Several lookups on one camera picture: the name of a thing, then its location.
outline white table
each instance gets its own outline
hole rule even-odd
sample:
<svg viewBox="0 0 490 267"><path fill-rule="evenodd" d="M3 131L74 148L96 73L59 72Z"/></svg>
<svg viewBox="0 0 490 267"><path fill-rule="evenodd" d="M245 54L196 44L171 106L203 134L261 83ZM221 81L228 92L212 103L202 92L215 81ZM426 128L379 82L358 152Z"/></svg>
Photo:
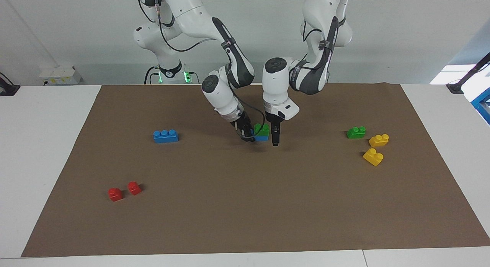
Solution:
<svg viewBox="0 0 490 267"><path fill-rule="evenodd" d="M490 127L446 86L402 87L489 234ZM16 96L0 97L0 267L490 266L490 247L19 259L99 89L24 86Z"/></svg>

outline black band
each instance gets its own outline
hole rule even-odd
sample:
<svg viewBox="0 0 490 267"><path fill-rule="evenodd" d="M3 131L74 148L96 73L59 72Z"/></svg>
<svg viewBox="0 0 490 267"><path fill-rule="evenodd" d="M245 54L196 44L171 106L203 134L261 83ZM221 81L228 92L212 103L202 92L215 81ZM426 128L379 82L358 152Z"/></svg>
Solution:
<svg viewBox="0 0 490 267"><path fill-rule="evenodd" d="M179 73L179 72L180 72L180 70L182 69L182 62L181 62L181 61L179 61L179 65L177 65L177 67L172 68L172 69L170 69L170 70L167 70L167 69L165 69L165 68L161 68L160 66L159 66L159 68L160 68L160 71L163 73L163 75L165 75L165 77L168 77L168 78L173 78L173 77L175 77L175 75L177 75L177 73Z"/></svg>
<svg viewBox="0 0 490 267"><path fill-rule="evenodd" d="M237 42L235 41L235 39L233 37L230 37L229 39L225 40L222 44L221 44L221 47L223 47L223 49L227 49L229 48L231 45L233 44L236 44Z"/></svg>
<svg viewBox="0 0 490 267"><path fill-rule="evenodd" d="M289 86L291 86L294 91L299 91L299 89L296 89L296 80L298 79L301 68L306 63L308 62L305 60L298 62L298 64L296 64L296 66L289 72Z"/></svg>
<svg viewBox="0 0 490 267"><path fill-rule="evenodd" d="M333 42L329 41L320 41L320 43L318 44L318 48L320 48L321 50L323 50L322 48L327 48L332 51L334 49L334 44Z"/></svg>

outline black cable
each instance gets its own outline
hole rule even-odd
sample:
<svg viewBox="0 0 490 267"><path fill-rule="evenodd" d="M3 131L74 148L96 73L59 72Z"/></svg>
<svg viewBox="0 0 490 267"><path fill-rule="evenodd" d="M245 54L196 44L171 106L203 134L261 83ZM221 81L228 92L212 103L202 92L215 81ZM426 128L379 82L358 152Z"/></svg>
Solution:
<svg viewBox="0 0 490 267"><path fill-rule="evenodd" d="M163 34L163 29L162 29L162 21L161 21L161 18L158 18L158 24L160 25L160 33L162 34L162 37L163 37L163 40L165 41L165 43L168 45L168 47L170 47L172 50L174 51L177 51L177 52L187 52L189 50L191 50L192 48L198 46L199 44L201 43L204 43L206 41L210 41L210 40L213 40L213 39L204 39L204 40L201 40L200 42L194 44L193 46L185 49L185 50L179 50L179 49L175 49L172 45L170 45L167 41L167 39L165 38L165 35Z"/></svg>
<svg viewBox="0 0 490 267"><path fill-rule="evenodd" d="M201 81L199 81L199 76L196 72L189 72L189 75L196 75L196 77L198 78L198 84L201 84Z"/></svg>
<svg viewBox="0 0 490 267"><path fill-rule="evenodd" d="M231 72L231 69L230 69L230 70L228 70L228 73L226 74L226 78L228 78L228 75L229 75L229 73L230 73L230 72ZM261 127L260 127L260 129L257 131L257 133L254 133L254 135L253 135L253 136L250 136L250 137L242 136L242 135L241 135L241 134L240 134L238 131L236 131L236 133L238 134L238 136L240 136L240 137L242 137L242 138L254 138L254 137L255 137L255 136L257 136L257 135L260 133L260 131L261 131L261 130L264 128L264 124L266 124L266 115L265 115L265 114L264 114L264 112L262 112L260 109L257 109L257 108L255 108L255 107L253 107L253 106L249 105L248 103L245 103L245 102L244 102L242 99L240 99L240 97L238 97L238 95L235 93L235 91L234 91L234 90L233 90L233 88L231 87L231 83L230 83L230 81L228 81L228 87L230 88L231 93L233 93L233 96L235 96L235 97L237 98L237 100L238 100L240 103L244 104L245 106L248 106L248 107L252 108L253 110L255 110L255 111L259 112L259 113L262 115L262 126L261 126Z"/></svg>
<svg viewBox="0 0 490 267"><path fill-rule="evenodd" d="M322 31L321 31L320 29L313 29L313 30L311 30L311 31L310 31L310 32L309 32L309 33L306 35L306 37L304 37L304 38L303 38L303 42L305 42L305 41L308 39L308 37L310 36L310 34L311 34L311 33L313 33L313 32L320 32L320 33L322 33Z"/></svg>
<svg viewBox="0 0 490 267"><path fill-rule="evenodd" d="M5 79L7 79L10 82L10 85L14 85L14 83L7 76L5 76L4 73L0 72L0 75L2 75L2 77L4 77Z"/></svg>
<svg viewBox="0 0 490 267"><path fill-rule="evenodd" d="M485 70L485 69L486 69L486 68L487 68L489 65L490 65L490 63L487 63L487 65L485 65L484 67L482 67L482 68L481 68L480 70L478 70L478 72L476 72L475 74L477 74L477 73L479 73L479 72L481 72L481 71ZM451 84L452 82L455 82L455 81L457 81L457 80L450 81L450 82L448 82L447 84Z"/></svg>
<svg viewBox="0 0 490 267"><path fill-rule="evenodd" d="M153 70L153 69L156 69L155 66L152 66L148 69L147 71L147 74L145 75L145 82L143 84L146 84L147 83L147 80L148 80L148 75L150 74L150 72Z"/></svg>
<svg viewBox="0 0 490 267"><path fill-rule="evenodd" d="M150 84L152 84L152 76L157 75L158 77L160 76L159 73L153 73L150 75Z"/></svg>
<svg viewBox="0 0 490 267"><path fill-rule="evenodd" d="M301 65L301 68L300 68L300 69L305 68L305 69L308 69L308 70L318 70L318 69L320 69L320 68L321 68L323 65L325 65L325 63L322 63L322 64L318 63L318 64L317 64L317 66L315 66L315 67L313 67L313 68L311 68L311 67L304 67L304 65Z"/></svg>
<svg viewBox="0 0 490 267"><path fill-rule="evenodd" d="M313 33L313 32L320 32L320 33L322 33L322 30L320 30L320 29L313 29L305 37L305 31L306 31L306 21L303 21L303 42L305 42L306 39L308 38L308 36L310 36L310 34Z"/></svg>
<svg viewBox="0 0 490 267"><path fill-rule="evenodd" d="M150 21L151 23L154 23L154 21L152 21L152 20L151 20L151 19L148 17L147 13L145 13L145 11L144 11L144 9L143 9L143 6L141 5L141 0L138 0L138 4L140 5L140 9L141 9L141 11L143 12L143 14L146 16L146 18L148 18L148 21Z"/></svg>
<svg viewBox="0 0 490 267"><path fill-rule="evenodd" d="M304 56L304 57L303 57L303 58L302 58L302 59L301 59L299 62L304 61L304 60L305 60L305 58L306 58L306 56L308 56L308 53L306 53L306 54L305 54L305 56ZM293 68L291 68L291 70L289 70L289 75L291 75L291 72L292 72L293 70L294 70L294 67L293 67Z"/></svg>

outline red lego brick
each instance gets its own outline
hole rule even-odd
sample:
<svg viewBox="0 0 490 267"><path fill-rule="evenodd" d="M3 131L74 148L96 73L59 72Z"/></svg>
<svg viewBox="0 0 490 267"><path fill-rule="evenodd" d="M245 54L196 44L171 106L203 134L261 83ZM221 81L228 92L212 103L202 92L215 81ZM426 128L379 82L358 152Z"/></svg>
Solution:
<svg viewBox="0 0 490 267"><path fill-rule="evenodd" d="M113 187L113 188L109 189L109 198L112 201L116 202L116 201L121 200L123 198L122 193L123 192L121 192L120 189Z"/></svg>
<svg viewBox="0 0 490 267"><path fill-rule="evenodd" d="M137 195L141 192L141 188L136 182L129 182L129 184L127 184L127 189L133 195Z"/></svg>

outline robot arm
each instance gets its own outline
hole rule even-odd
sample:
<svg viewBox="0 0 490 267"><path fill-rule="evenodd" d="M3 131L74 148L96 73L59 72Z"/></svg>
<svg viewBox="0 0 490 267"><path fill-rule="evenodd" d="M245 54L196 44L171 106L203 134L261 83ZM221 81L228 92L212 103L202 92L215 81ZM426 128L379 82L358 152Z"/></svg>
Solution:
<svg viewBox="0 0 490 267"><path fill-rule="evenodd" d="M252 125L243 106L233 94L252 83L252 64L244 56L226 26L212 17L201 0L165 0L175 16L175 24L189 37L217 40L228 56L229 63L214 70L203 81L201 89L215 110L230 122L242 140L253 142Z"/></svg>
<svg viewBox="0 0 490 267"><path fill-rule="evenodd" d="M160 25L158 24L157 7L155 0L139 0L140 6L143 12L147 16L149 22L141 25L133 32L133 38L135 42L143 49L153 52L158 60L158 66L160 75L162 75L162 81L166 84L172 83L185 83L185 75L183 73L184 68L182 62L177 55L177 52L173 51L165 41L162 39L160 33ZM161 14L164 17L170 17L171 20L168 23L162 24L162 32L167 40L178 37L182 30L175 25L175 19L173 18L170 7L166 2L162 0L156 0L161 6L159 7Z"/></svg>
<svg viewBox="0 0 490 267"><path fill-rule="evenodd" d="M253 142L255 138L251 133L250 119L232 89L250 85L255 72L226 26L206 11L201 0L140 1L145 5L142 9L150 23L138 28L134 37L142 48L156 54L164 75L172 75L181 68L176 49L168 44L170 39L180 33L189 37L217 40L221 44L229 63L211 72L201 88L215 110L235 127L240 137ZM162 18L169 22L161 23Z"/></svg>
<svg viewBox="0 0 490 267"><path fill-rule="evenodd" d="M334 47L343 47L352 39L352 29L345 22L347 3L348 0L305 0L302 34L308 44L308 59L273 58L264 66L264 108L274 146L279 145L280 123L299 112L287 95L287 84L308 95L320 92L327 82Z"/></svg>

